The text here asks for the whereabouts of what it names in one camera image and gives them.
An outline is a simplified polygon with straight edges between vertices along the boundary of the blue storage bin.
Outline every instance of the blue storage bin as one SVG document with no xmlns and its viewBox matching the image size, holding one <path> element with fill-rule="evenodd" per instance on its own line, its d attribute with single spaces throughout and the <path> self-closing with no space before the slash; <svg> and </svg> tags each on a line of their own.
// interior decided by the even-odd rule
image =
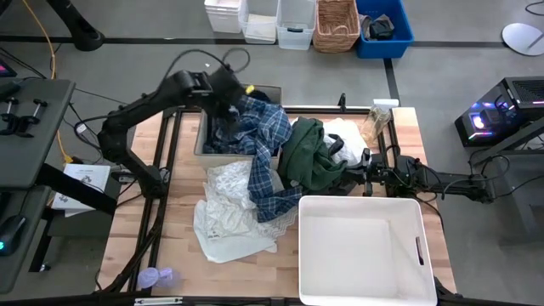
<svg viewBox="0 0 544 306">
<path fill-rule="evenodd" d="M 373 20 L 386 14 L 393 22 L 394 34 L 391 40 L 367 41 L 362 29 L 357 56 L 361 59 L 395 59 L 402 57 L 406 49 L 414 42 L 410 23 L 406 17 L 401 0 L 356 0 L 359 14 L 372 17 Z"/>
</svg>

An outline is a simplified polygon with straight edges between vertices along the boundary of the plaid shirt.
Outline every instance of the plaid shirt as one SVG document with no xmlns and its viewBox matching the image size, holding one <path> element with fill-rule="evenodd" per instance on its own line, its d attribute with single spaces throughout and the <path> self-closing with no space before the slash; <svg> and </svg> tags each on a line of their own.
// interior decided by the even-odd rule
<svg viewBox="0 0 544 306">
<path fill-rule="evenodd" d="M 278 105 L 244 96 L 237 110 L 236 128 L 225 120 L 212 122 L 211 145 L 206 153 L 255 155 L 249 176 L 250 199 L 257 205 L 258 222 L 267 222 L 287 213 L 302 197 L 300 187 L 274 193 L 270 176 L 270 158 L 291 137 L 287 114 Z"/>
</svg>

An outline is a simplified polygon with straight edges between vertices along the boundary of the gray floor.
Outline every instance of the gray floor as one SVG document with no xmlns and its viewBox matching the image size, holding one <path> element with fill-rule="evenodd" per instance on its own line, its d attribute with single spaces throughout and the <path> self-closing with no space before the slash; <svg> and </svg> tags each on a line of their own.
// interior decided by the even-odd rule
<svg viewBox="0 0 544 306">
<path fill-rule="evenodd" d="M 45 3 L 30 3 L 50 35 L 68 35 Z M 502 27 L 511 22 L 544 29 L 544 17 L 524 11 L 528 3 L 525 0 L 404 3 L 418 42 L 500 42 Z M 74 0 L 74 4 L 108 37 L 241 37 L 213 33 L 201 1 Z M 534 9 L 544 13 L 544 6 Z M 0 20 L 0 33 L 41 35 L 18 2 Z M 2 47 L 40 71 L 48 71 L 45 44 L 13 42 L 2 43 Z M 77 82 L 80 89 L 129 102 L 157 85 L 177 53 L 203 48 L 221 54 L 229 47 L 105 45 L 95 52 L 81 53 L 66 44 L 57 53 L 59 78 Z M 240 79 L 281 86 L 286 104 L 334 105 L 342 92 L 347 94 L 350 105 L 370 105 L 372 99 L 389 96 L 381 60 L 357 59 L 354 53 L 287 51 L 277 46 L 245 48 L 252 55 L 252 63 L 239 75 Z M 206 70 L 216 65 L 200 55 L 191 56 L 192 60 L 182 60 L 178 68 Z M 234 57 L 232 62 L 236 66 L 242 57 Z M 394 73 L 402 105 L 416 107 L 429 165 L 445 172 L 467 172 L 469 151 L 458 140 L 453 127 L 455 118 L 503 77 L 544 75 L 544 61 L 542 57 L 524 57 L 507 48 L 409 48 L 402 59 L 394 60 Z M 102 115 L 116 107 L 115 103 L 83 93 L 75 93 L 73 101 L 83 117 Z M 76 120 L 70 112 L 66 119 Z M 67 126 L 61 132 L 71 154 L 96 158 L 95 152 L 71 136 Z M 49 158 L 59 162 L 56 147 Z M 544 304 L 544 249 L 500 247 L 498 241 L 504 234 L 517 230 L 497 217 L 501 206 L 483 206 L 459 196 L 448 196 L 439 203 L 457 289 L 471 298 Z M 91 292 L 104 247 L 104 237 L 58 239 L 48 255 L 54 268 L 39 275 L 22 272 L 14 291 L 0 299 Z"/>
</svg>

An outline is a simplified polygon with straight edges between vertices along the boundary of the wooden tabletop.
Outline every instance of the wooden tabletop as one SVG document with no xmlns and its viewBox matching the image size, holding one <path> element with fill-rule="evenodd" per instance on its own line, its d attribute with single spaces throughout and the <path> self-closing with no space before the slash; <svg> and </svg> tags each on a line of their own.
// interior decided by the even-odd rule
<svg viewBox="0 0 544 306">
<path fill-rule="evenodd" d="M 338 117 L 338 115 L 305 116 L 318 118 L 323 122 Z M 342 118 L 352 120 L 359 126 L 365 120 L 364 116 L 356 115 Z M 202 253 L 192 227 L 195 204 L 199 200 L 206 200 L 202 186 L 206 181 L 206 173 L 193 155 L 199 122 L 199 114 L 183 116 L 157 262 L 159 268 L 176 269 L 182 275 L 183 281 L 174 288 L 156 288 L 153 294 L 298 298 L 297 222 L 288 228 L 285 235 L 278 238 L 277 253 L 259 252 L 228 263 L 208 262 Z M 402 154 L 418 157 L 426 163 L 415 109 L 394 109 L 394 123 Z M 132 150 L 147 164 L 153 162 L 160 125 L 161 114 L 153 116 L 136 128 Z M 384 132 L 384 136 L 386 142 L 389 142 L 387 131 Z M 377 144 L 368 145 L 373 151 L 379 151 Z M 361 196 L 363 191 L 364 187 L 358 186 L 350 195 Z M 374 192 L 374 196 L 385 196 L 384 188 L 379 185 L 374 186 Z M 119 201 L 138 193 L 139 187 L 134 186 L 123 194 Z M 109 285 L 133 255 L 143 206 L 144 199 L 140 197 L 117 209 L 99 273 L 99 283 L 102 286 Z M 455 292 L 456 287 L 439 217 L 425 205 L 422 205 L 422 213 L 434 275 L 446 288 Z M 142 261 L 144 268 L 147 262 L 147 258 L 144 258 Z"/>
</svg>

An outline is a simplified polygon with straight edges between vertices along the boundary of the green jacket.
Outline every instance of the green jacket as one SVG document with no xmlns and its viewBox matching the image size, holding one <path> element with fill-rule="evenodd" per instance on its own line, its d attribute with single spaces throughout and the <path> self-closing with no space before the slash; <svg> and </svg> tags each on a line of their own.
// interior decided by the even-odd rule
<svg viewBox="0 0 544 306">
<path fill-rule="evenodd" d="M 323 122 L 299 117 L 291 137 L 283 145 L 278 174 L 309 190 L 323 190 L 340 179 L 346 161 L 336 164 L 331 159 L 324 134 Z"/>
</svg>

